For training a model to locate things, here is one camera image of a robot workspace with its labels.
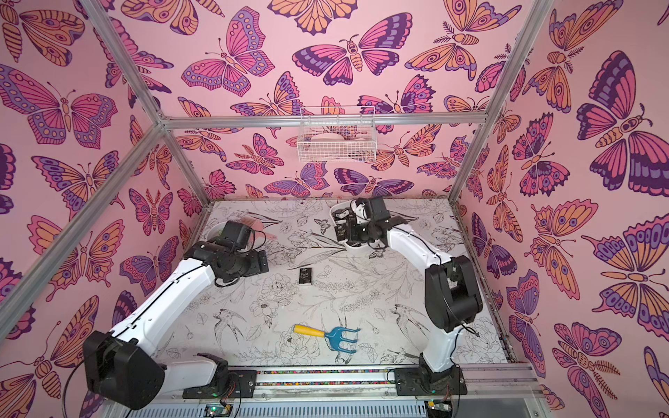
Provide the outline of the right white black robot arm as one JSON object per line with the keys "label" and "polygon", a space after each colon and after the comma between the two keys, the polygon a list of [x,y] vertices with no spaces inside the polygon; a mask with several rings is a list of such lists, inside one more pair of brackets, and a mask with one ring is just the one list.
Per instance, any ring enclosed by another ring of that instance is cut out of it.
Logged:
{"label": "right white black robot arm", "polygon": [[376,244],[411,264],[424,277],[424,306],[434,329],[418,369],[435,381],[455,370],[460,334],[478,335],[472,322],[484,303],[471,260],[454,256],[422,238],[407,219],[393,215],[382,197],[351,200],[330,209],[337,240],[350,252]]}

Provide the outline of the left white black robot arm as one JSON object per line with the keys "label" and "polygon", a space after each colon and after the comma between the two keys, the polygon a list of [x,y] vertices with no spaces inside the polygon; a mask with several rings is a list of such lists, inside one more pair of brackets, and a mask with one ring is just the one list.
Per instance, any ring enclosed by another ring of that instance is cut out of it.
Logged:
{"label": "left white black robot arm", "polygon": [[228,221],[211,240],[190,247],[176,270],[141,306],[106,333],[93,332],[83,344],[88,390],[131,411],[157,396],[179,392],[195,399],[231,395],[240,386],[219,356],[163,364],[155,357],[167,331],[206,288],[225,288],[269,270],[259,238],[243,223]]}

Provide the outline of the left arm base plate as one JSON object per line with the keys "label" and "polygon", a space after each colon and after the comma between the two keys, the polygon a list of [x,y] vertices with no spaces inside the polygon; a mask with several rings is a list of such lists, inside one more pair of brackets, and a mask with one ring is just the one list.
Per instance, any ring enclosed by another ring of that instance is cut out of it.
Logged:
{"label": "left arm base plate", "polygon": [[198,400],[252,398],[257,376],[258,371],[254,369],[225,371],[214,376],[213,381],[205,386],[184,389],[182,398]]}

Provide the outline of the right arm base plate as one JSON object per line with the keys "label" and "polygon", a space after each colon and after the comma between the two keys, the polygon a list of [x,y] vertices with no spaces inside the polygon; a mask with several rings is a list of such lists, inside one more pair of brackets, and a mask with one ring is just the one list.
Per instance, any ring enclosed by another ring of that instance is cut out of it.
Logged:
{"label": "right arm base plate", "polygon": [[400,396],[467,395],[468,388],[462,369],[450,369],[433,373],[427,367],[399,367],[393,370],[395,391]]}

